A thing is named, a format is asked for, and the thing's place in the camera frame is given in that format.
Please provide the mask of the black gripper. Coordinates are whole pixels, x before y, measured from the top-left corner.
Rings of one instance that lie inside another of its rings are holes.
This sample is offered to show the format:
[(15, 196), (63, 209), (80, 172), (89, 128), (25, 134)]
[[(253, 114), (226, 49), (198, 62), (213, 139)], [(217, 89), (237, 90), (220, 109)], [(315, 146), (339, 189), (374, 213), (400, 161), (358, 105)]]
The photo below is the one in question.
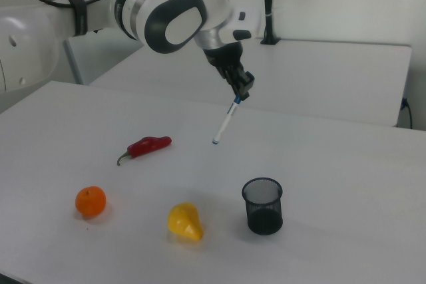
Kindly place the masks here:
[(246, 100), (250, 96), (249, 91), (254, 85), (255, 78), (248, 71), (239, 70), (238, 73), (235, 71), (237, 68), (242, 68), (241, 42), (230, 43), (218, 49), (204, 49), (203, 52), (207, 61), (232, 87), (234, 94), (238, 95), (240, 100)]

